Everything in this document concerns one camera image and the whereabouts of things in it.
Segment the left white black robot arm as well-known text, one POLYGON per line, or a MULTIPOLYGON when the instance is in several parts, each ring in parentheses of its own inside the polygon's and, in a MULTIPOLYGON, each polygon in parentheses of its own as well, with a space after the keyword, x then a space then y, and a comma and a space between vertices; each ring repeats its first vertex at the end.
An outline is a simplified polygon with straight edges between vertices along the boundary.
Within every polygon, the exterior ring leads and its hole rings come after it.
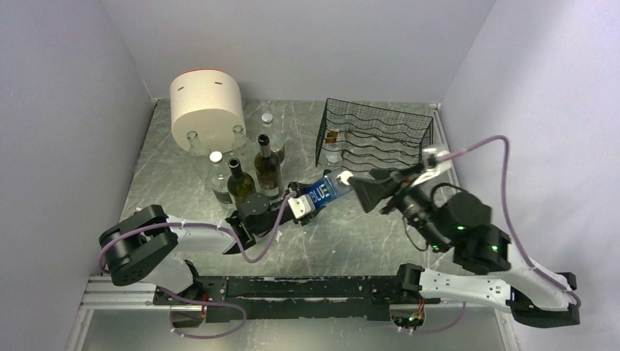
POLYGON ((200 299, 203 284, 183 261, 185 253, 240 254, 247 263, 258 263, 283 224, 307 224, 331 198, 323 181, 293 184, 279 201, 251 194, 215 223, 168 216, 160 205, 151 205, 101 234, 97 265, 116 286, 155 284, 191 304, 200 299))

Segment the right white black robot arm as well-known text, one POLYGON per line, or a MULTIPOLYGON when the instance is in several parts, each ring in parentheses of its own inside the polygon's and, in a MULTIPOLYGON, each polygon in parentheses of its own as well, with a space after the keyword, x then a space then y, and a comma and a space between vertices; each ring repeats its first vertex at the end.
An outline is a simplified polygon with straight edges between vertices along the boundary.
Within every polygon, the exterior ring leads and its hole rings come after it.
POLYGON ((422 185, 445 171, 416 165, 392 172, 372 170, 370 178, 347 180, 366 213, 384 200, 381 214, 398 211, 433 252, 452 252, 453 262, 469 272, 457 276, 402 264, 394 284, 396 297, 404 303, 433 298, 477 303, 510 313, 516 322, 533 328, 578 325, 575 275, 545 271, 524 259, 515 239, 492 224, 491 207, 465 189, 457 187, 437 206, 434 195, 443 185, 430 192, 422 185))

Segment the clear bottle black gold label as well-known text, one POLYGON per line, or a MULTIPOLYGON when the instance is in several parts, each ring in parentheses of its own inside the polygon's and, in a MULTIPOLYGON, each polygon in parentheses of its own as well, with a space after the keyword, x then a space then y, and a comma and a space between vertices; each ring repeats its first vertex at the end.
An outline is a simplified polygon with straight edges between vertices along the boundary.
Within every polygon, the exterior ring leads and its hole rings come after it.
POLYGON ((342 161, 341 154, 345 139, 345 131, 343 129, 327 129, 323 150, 328 164, 336 165, 342 161))

